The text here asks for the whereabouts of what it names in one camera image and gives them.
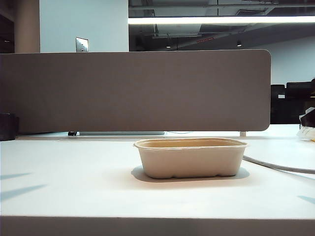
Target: white wall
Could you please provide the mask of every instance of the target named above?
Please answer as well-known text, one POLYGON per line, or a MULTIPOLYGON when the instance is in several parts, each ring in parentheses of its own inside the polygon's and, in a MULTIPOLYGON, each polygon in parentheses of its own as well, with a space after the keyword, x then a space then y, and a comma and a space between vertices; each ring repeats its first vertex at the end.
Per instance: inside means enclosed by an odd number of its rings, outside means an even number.
POLYGON ((40 51, 75 52, 75 37, 90 52, 127 52, 127 0, 40 0, 40 51))
POLYGON ((255 47, 271 54, 271 84, 306 82, 315 77, 315 36, 255 47))

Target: wall plate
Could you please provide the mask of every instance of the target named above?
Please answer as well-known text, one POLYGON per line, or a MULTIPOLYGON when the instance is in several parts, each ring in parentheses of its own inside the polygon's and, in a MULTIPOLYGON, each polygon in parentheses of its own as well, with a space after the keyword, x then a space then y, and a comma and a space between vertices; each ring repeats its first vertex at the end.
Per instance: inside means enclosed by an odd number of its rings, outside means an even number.
POLYGON ((89 40, 84 38, 75 38, 75 46, 77 53, 87 53, 89 52, 89 40))

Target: beige container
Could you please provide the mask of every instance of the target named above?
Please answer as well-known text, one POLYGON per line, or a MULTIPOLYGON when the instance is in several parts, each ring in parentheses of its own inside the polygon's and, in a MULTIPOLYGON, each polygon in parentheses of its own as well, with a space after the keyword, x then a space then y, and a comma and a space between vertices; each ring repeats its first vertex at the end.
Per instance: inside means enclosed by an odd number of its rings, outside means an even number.
POLYGON ((152 178, 233 176, 248 146, 227 138, 147 139, 134 145, 152 178))

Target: gray privacy panel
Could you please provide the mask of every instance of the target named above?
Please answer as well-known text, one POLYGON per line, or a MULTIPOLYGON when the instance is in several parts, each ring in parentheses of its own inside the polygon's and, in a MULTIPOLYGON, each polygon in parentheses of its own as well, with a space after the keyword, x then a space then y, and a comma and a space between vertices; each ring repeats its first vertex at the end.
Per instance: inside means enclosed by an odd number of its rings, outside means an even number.
POLYGON ((0 55, 0 112, 20 132, 260 131, 266 50, 0 55))

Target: ceiling light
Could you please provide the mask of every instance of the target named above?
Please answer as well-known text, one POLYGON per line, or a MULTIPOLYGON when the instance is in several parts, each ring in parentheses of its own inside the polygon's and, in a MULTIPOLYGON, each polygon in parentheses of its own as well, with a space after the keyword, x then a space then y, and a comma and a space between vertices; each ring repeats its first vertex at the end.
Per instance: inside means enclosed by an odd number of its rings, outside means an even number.
POLYGON ((315 16, 147 17, 128 18, 129 25, 315 23, 315 16))

